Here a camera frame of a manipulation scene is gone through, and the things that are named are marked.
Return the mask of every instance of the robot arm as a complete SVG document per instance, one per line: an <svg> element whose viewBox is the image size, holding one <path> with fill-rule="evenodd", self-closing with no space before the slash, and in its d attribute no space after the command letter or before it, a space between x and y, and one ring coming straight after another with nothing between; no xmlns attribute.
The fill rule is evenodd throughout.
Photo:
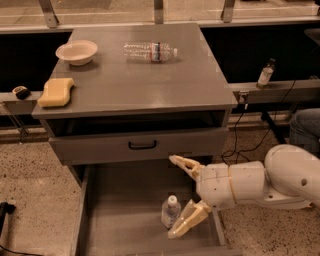
<svg viewBox="0 0 320 256"><path fill-rule="evenodd" d="M168 232L170 239L185 234L207 218L212 209L224 210L237 204L257 204L277 209L320 207L320 160L292 145L273 147L259 161L226 165L200 165L197 161L170 156L195 180L201 201L192 200Z"/></svg>

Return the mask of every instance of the drawer front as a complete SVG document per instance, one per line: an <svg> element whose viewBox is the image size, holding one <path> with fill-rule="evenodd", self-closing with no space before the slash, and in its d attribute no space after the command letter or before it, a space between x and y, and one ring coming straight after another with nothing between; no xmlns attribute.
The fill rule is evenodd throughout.
<svg viewBox="0 0 320 256"><path fill-rule="evenodd" d="M220 154L226 127L50 138L63 165L111 163Z"/></svg>

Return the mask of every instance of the small bottle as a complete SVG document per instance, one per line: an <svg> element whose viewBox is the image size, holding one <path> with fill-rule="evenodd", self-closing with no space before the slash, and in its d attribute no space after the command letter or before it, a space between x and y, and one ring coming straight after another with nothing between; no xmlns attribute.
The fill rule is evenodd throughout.
<svg viewBox="0 0 320 256"><path fill-rule="evenodd" d="M165 62L176 58L178 49L167 43L127 42L124 56L129 61Z"/></svg>
<svg viewBox="0 0 320 256"><path fill-rule="evenodd" d="M267 84L269 83L269 80L274 72L275 69L275 59L270 59L267 64L263 67L259 80L257 82L257 88L263 90Z"/></svg>
<svg viewBox="0 0 320 256"><path fill-rule="evenodd" d="M172 228L176 219L179 218L181 212L181 204L178 202L176 196L169 196L169 198L162 204L161 221L166 228Z"/></svg>

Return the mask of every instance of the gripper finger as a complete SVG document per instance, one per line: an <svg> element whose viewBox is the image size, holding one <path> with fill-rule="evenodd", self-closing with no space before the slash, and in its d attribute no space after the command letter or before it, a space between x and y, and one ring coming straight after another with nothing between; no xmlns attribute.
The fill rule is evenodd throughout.
<svg viewBox="0 0 320 256"><path fill-rule="evenodd" d="M181 237L187 233L190 228L205 220L208 217L209 212L211 212L211 208L203 201L194 204L194 202L190 200L182 211L180 218L168 232L168 238L175 239Z"/></svg>

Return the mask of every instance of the white bottle on counter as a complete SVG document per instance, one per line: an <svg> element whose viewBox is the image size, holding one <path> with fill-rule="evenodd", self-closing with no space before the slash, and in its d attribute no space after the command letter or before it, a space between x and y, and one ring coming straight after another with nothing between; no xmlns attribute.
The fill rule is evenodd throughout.
<svg viewBox="0 0 320 256"><path fill-rule="evenodd" d="M257 88L263 90L267 86L274 72L275 62L275 59L270 59L263 67L259 80L257 82Z"/></svg>

